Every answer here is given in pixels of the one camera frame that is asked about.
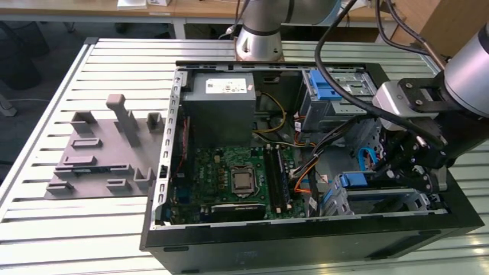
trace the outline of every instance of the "blue cable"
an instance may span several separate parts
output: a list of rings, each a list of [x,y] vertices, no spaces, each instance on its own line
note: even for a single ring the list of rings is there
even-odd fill
[[[370,159],[373,161],[373,164],[377,164],[377,155],[374,150],[370,147],[361,147],[358,150],[358,165],[360,165],[360,170],[365,171],[366,167],[365,167],[365,161],[364,161],[364,151],[368,152],[368,154],[370,155]]]

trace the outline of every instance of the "gray plastic part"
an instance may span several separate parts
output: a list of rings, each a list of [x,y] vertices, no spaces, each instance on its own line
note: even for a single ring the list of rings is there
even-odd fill
[[[61,160],[54,168],[45,199],[148,195],[149,186],[156,181],[154,171],[158,170],[164,133],[164,126],[161,127],[158,121],[162,119],[156,114],[150,114],[148,119],[133,119],[125,109],[122,112],[140,145],[130,146],[128,136],[116,128],[117,120],[97,121],[90,119],[93,116],[89,112],[76,113],[74,122],[85,124],[78,127],[82,124],[74,123],[76,131],[70,135]]]
[[[129,192],[132,190],[130,184],[126,179],[108,179],[106,180],[106,189],[110,192]]]
[[[69,124],[73,126],[78,135],[92,134],[90,124],[96,124],[97,120],[90,112],[74,112]]]
[[[125,110],[124,102],[125,102],[124,95],[121,94],[108,95],[105,105],[116,113],[118,122],[117,130],[118,131],[122,130],[125,137],[128,138],[130,147],[137,147],[141,144],[136,134],[137,123],[132,115],[132,112],[128,113],[128,111]]]
[[[149,113],[146,117],[146,126],[149,133],[164,131],[165,124],[160,113]]]
[[[49,183],[45,190],[52,195],[70,195],[73,191],[73,186],[66,181],[58,181]]]
[[[134,173],[134,170],[132,169],[129,164],[124,164],[124,167],[120,168],[110,168],[110,173],[114,175],[132,175]]]
[[[141,190],[148,189],[152,182],[156,180],[153,169],[150,167],[148,168],[145,176],[142,176],[140,169],[136,169],[133,180]]]
[[[81,138],[70,142],[70,146],[77,148],[101,147],[101,140],[98,138]]]
[[[66,156],[62,164],[64,165],[94,165],[97,159],[94,156]]]

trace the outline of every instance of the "white table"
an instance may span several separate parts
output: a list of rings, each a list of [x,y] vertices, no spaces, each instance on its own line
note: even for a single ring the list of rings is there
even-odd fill
[[[312,61],[314,43],[284,42],[286,61]],[[114,118],[105,107],[122,93],[136,117],[166,114],[176,60],[233,60],[230,41],[109,40],[84,45],[53,100],[0,188],[0,274],[166,274],[149,253],[138,251],[146,198],[45,201],[45,185],[66,146],[77,110]],[[376,44],[326,44],[324,60],[377,62],[392,80],[429,77],[432,69],[414,54]],[[489,223],[489,143],[450,169]],[[276,274],[486,274],[489,226],[448,238],[389,261],[348,262],[248,270]]]

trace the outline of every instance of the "chair leg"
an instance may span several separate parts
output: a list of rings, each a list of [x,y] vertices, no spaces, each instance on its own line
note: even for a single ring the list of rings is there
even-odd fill
[[[74,32],[74,22],[62,22],[62,24],[66,28],[68,33]]]

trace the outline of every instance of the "yellow wire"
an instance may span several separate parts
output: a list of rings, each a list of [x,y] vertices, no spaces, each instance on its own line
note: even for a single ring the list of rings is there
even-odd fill
[[[280,125],[277,126],[277,127],[274,127],[274,128],[272,128],[272,129],[264,129],[264,130],[254,130],[253,131],[253,133],[270,133],[270,132],[273,132],[273,131],[276,131],[276,130],[278,130],[282,126],[284,126],[284,124],[285,124],[285,109],[284,109],[284,107],[281,106],[281,104],[280,104],[280,102],[277,101],[277,99],[274,99],[274,97],[273,96],[270,96],[269,95],[269,93],[264,93],[264,92],[261,92],[264,95],[266,95],[272,100],[273,100],[273,102],[277,104],[277,106],[280,107],[280,110],[282,110],[282,122],[280,123]]]

